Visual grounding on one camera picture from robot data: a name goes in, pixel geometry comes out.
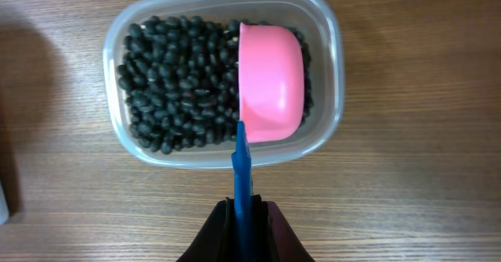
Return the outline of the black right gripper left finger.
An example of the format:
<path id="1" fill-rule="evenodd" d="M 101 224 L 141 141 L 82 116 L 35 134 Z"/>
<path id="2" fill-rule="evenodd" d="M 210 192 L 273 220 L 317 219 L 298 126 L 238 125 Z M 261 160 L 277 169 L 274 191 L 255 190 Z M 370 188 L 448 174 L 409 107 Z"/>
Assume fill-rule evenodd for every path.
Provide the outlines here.
<path id="1" fill-rule="evenodd" d="M 230 262 L 234 257 L 234 206 L 226 198 L 216 203 L 204 225 L 177 262 Z"/>

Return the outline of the pink scoop blue handle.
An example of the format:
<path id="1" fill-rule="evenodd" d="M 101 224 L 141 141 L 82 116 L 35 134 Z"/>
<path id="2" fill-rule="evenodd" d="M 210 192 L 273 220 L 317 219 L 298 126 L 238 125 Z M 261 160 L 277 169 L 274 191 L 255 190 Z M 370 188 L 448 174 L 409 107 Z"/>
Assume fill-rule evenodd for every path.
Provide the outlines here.
<path id="1" fill-rule="evenodd" d="M 249 144 L 290 137 L 305 103 L 301 47 L 284 27 L 240 24 L 238 48 L 240 120 L 234 172 L 234 212 L 239 261 L 253 260 L 252 179 Z"/>

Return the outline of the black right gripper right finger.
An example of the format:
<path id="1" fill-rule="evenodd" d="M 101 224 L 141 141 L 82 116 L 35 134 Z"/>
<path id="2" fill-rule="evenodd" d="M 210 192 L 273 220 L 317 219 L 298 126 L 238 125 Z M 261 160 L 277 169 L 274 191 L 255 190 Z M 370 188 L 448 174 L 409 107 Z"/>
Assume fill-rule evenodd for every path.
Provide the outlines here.
<path id="1" fill-rule="evenodd" d="M 258 262 L 315 262 L 278 205 L 252 196 L 254 247 Z"/>

